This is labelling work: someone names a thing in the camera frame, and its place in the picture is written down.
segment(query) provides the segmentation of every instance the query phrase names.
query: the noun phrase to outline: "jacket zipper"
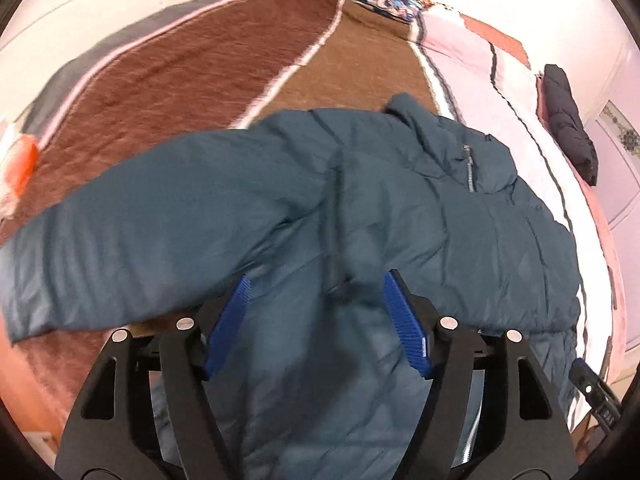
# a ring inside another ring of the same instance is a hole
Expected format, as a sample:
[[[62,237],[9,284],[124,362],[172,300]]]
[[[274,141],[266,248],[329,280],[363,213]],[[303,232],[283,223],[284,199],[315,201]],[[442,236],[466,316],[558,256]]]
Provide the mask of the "jacket zipper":
[[[474,160],[471,157],[471,147],[468,144],[462,146],[466,155],[466,185],[469,189],[469,193],[476,192],[476,185],[474,184]]]

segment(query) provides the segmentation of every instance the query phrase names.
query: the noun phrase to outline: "silver bolt head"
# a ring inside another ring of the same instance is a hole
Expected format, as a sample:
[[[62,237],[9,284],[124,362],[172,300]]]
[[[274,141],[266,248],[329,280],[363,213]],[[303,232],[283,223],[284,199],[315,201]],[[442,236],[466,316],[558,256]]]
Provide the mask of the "silver bolt head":
[[[123,328],[121,328],[120,330],[116,330],[113,334],[111,334],[111,340],[114,343],[121,343],[123,342],[127,337],[129,337],[129,332],[127,332],[126,330],[124,330]]]
[[[507,330],[507,339],[514,343],[519,343],[522,341],[522,334],[512,328],[511,330]]]
[[[455,317],[445,316],[440,319],[440,326],[447,330],[455,330],[458,328],[458,320]]]
[[[195,325],[193,319],[191,319],[190,317],[183,317],[182,319],[178,320],[178,322],[175,324],[175,327],[178,330],[188,330],[190,328],[193,328],[193,325]]]

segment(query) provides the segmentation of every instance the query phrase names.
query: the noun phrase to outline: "white wall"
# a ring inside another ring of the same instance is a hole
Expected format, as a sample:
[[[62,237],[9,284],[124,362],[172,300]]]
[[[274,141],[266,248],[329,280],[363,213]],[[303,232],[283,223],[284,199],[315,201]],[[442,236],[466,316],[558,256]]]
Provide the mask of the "white wall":
[[[185,0],[24,0],[0,38],[0,113],[15,119],[65,62]],[[609,0],[438,0],[519,39],[533,70],[562,66],[583,119],[604,106],[630,37]]]
[[[609,98],[640,130],[640,50],[636,46],[623,64]],[[633,348],[640,345],[640,160],[625,150],[618,139],[620,130],[605,114],[587,132],[598,152],[595,190],[618,252],[626,295],[626,342],[627,348]]]

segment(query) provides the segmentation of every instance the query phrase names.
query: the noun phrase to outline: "bed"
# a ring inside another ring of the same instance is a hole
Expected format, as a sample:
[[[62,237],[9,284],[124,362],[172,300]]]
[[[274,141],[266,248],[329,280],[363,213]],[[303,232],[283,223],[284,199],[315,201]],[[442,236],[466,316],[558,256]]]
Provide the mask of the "bed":
[[[573,232],[583,279],[576,352],[603,378],[615,378],[625,316],[615,250],[597,200],[539,119],[536,75],[522,44],[456,12],[428,11],[407,27],[353,2],[298,1],[193,0],[124,28],[66,65],[26,118],[41,158],[0,241],[113,164],[181,132],[245,128],[283,107],[375,110],[409,89],[431,111],[507,144],[518,174]],[[286,19],[274,22],[283,11]],[[207,31],[221,29],[228,38],[217,38],[213,48]],[[387,49],[364,56],[359,48],[381,41]],[[354,64],[358,78],[343,70]],[[305,85],[309,78],[313,89]],[[18,343],[60,420],[110,333],[50,332]],[[574,399],[571,429],[587,409]]]

